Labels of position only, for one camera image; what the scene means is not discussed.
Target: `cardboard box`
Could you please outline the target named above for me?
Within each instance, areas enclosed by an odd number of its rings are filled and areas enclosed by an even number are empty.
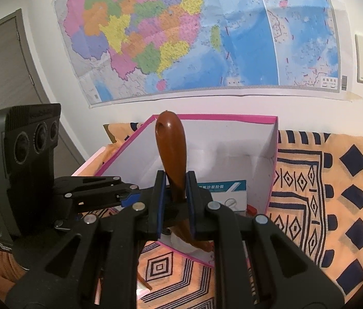
[[[245,213],[247,204],[248,208],[252,206],[259,213],[265,213],[276,168],[278,118],[219,114],[178,116],[186,136],[187,171],[195,172],[201,186],[210,187],[213,199],[229,204],[228,200],[233,198],[234,205],[240,209],[235,211]],[[137,184],[142,189],[153,186],[157,171],[163,169],[155,140],[157,118],[149,118],[96,175],[119,175],[124,182]],[[231,192],[225,185],[233,187]],[[159,243],[196,262],[214,266],[213,253],[181,245],[172,236],[162,235]]]

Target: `camera lens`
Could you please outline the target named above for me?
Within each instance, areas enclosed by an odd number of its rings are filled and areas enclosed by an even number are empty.
[[[50,128],[50,139],[51,140],[54,140],[54,138],[57,136],[57,132],[58,132],[57,122],[53,122],[53,124],[51,125],[51,128]]]
[[[40,123],[34,134],[34,147],[38,153],[44,150],[46,146],[47,126],[45,123]]]
[[[23,164],[27,159],[29,150],[29,140],[25,132],[17,136],[14,144],[14,158],[18,164]]]

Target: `screw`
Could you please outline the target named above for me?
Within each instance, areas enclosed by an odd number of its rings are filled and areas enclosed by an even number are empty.
[[[92,224],[97,220],[97,216],[95,214],[87,214],[84,216],[84,222],[87,224]]]
[[[136,202],[136,203],[133,204],[133,209],[135,211],[144,210],[145,207],[146,207],[146,205],[143,202]]]
[[[208,208],[211,210],[218,210],[220,209],[220,203],[217,201],[211,201],[207,204]]]
[[[62,226],[63,225],[63,221],[62,220],[57,220],[57,221],[55,221],[54,222],[54,226],[56,227],[56,228],[59,228],[60,226]]]
[[[266,224],[269,221],[269,219],[264,215],[257,215],[256,216],[256,222],[258,224]]]

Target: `red object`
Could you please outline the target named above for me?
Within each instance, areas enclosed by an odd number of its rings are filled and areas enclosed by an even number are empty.
[[[247,205],[247,213],[250,215],[250,216],[256,216],[257,215],[257,209],[254,208],[252,205]]]

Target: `map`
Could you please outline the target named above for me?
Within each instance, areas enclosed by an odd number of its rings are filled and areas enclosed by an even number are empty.
[[[330,0],[55,0],[55,11],[90,105],[347,90]]]

